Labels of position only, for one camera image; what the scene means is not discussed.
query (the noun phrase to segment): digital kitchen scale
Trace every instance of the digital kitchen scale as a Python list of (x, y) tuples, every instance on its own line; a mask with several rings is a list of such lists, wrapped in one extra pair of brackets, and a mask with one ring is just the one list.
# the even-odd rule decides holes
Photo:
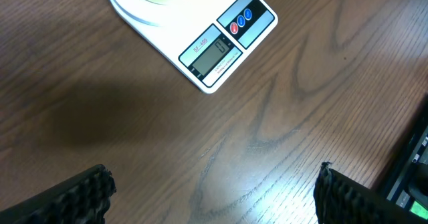
[(277, 25), (263, 0), (110, 0), (118, 14), (207, 94)]

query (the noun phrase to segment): blue button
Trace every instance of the blue button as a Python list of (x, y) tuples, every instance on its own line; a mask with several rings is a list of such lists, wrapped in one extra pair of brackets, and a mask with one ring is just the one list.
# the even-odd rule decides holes
[(245, 25), (245, 18), (243, 18), (242, 15), (239, 15), (237, 22), (238, 22), (238, 26), (243, 27)]
[(252, 17), (253, 17), (253, 13), (251, 12), (251, 10), (249, 10), (249, 9), (246, 9), (244, 12), (243, 12), (243, 15), (245, 16), (245, 19), (246, 20), (250, 20)]

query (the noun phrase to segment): table top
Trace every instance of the table top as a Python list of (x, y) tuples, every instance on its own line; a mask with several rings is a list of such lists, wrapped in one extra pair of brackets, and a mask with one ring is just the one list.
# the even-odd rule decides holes
[(371, 187), (428, 89), (428, 0), (265, 0), (213, 95), (108, 0), (0, 0), (0, 209), (95, 165), (107, 223), (315, 223), (320, 163)]

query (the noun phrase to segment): red button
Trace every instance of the red button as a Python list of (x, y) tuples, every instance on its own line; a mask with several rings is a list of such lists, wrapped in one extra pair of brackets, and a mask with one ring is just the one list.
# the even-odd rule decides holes
[(236, 24), (235, 22), (233, 22), (230, 25), (230, 32), (232, 32), (233, 34), (238, 33), (238, 24)]

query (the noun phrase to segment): green object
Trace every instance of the green object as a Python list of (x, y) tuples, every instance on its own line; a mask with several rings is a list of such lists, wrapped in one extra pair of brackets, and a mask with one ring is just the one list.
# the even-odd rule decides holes
[(423, 206), (421, 206), (421, 204), (419, 204), (417, 201), (415, 201), (413, 203), (413, 206), (410, 209), (410, 211), (413, 212), (414, 214), (428, 220), (428, 210), (423, 208)]

